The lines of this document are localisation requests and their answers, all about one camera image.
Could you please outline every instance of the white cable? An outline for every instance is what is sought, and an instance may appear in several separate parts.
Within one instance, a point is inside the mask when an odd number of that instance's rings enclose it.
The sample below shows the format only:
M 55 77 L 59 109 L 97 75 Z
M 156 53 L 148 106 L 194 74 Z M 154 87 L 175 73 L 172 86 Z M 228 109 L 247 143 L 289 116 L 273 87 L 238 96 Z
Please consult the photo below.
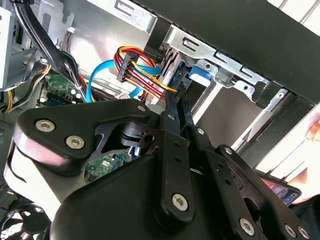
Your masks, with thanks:
M 35 81 L 33 88 L 32 88 L 32 92 L 30 94 L 30 96 L 21 104 L 19 104 L 18 106 L 13 107 L 8 113 L 11 113 L 13 110 L 20 108 L 21 106 L 25 105 L 27 102 L 30 101 L 31 97 L 33 96 L 33 94 L 35 93 L 38 84 L 41 82 L 42 79 L 44 79 L 44 77 L 50 72 L 51 69 L 51 65 L 48 65 L 46 70 L 44 71 L 44 73 Z

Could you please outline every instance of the electronic component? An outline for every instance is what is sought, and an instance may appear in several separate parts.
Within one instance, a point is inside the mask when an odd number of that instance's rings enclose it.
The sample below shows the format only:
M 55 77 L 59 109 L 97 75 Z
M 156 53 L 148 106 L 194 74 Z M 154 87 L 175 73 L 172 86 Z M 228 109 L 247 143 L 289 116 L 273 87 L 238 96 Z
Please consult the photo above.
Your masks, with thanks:
M 119 70 L 118 76 L 117 76 L 117 80 L 120 82 L 125 81 L 125 77 L 128 71 L 128 68 L 130 68 L 131 61 L 137 62 L 139 59 L 139 55 L 137 53 L 134 52 L 128 52 L 125 57 L 124 60 L 122 62 L 121 68 Z
M 91 183 L 122 167 L 124 164 L 130 162 L 131 159 L 131 156 L 127 152 L 100 157 L 86 165 L 84 180 L 87 184 Z
M 40 107 L 53 107 L 59 105 L 77 104 L 82 100 L 75 86 L 56 74 L 48 74 L 42 84 L 40 98 L 37 102 Z

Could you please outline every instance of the black mechanical arm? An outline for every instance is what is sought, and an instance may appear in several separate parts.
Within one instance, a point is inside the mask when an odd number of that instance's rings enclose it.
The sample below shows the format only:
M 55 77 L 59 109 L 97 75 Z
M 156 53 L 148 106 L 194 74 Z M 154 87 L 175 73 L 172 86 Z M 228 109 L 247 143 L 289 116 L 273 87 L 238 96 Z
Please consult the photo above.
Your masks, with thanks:
M 306 239 L 304 224 L 236 152 L 211 145 L 183 98 L 166 92 L 160 101 L 160 114 L 134 99 L 21 114 L 8 184 L 31 184 L 15 170 L 19 158 L 43 176 L 48 195 L 70 189 L 55 194 L 51 240 Z M 131 163 L 81 188 L 70 184 L 88 161 L 132 146 L 141 152 Z

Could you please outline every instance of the black bracket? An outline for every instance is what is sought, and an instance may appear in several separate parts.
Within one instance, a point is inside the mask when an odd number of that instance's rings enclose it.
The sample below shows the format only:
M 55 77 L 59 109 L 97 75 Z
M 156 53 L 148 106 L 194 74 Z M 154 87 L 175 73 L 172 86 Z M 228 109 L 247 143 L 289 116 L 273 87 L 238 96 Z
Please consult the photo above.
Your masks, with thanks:
M 163 59 L 163 54 L 159 52 L 161 45 L 170 29 L 171 23 L 158 17 L 156 24 L 152 30 L 151 36 L 146 43 L 143 53 L 148 57 L 155 59 L 157 63 L 160 63 Z
M 166 229 L 176 231 L 195 216 L 188 146 L 180 134 L 180 121 L 174 93 L 165 91 L 166 110 L 161 113 L 159 135 L 147 154 L 158 161 L 158 190 L 154 213 Z

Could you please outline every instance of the yellow power cable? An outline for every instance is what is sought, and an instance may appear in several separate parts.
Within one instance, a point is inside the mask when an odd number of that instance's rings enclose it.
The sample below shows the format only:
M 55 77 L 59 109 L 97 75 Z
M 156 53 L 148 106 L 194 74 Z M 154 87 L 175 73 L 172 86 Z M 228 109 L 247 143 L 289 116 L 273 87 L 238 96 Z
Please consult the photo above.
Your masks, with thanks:
M 11 109 L 12 109 L 12 106 L 13 106 L 13 95 L 12 95 L 12 92 L 11 91 L 7 91 L 7 94 L 8 94 L 8 106 L 5 110 L 5 113 L 8 113 Z

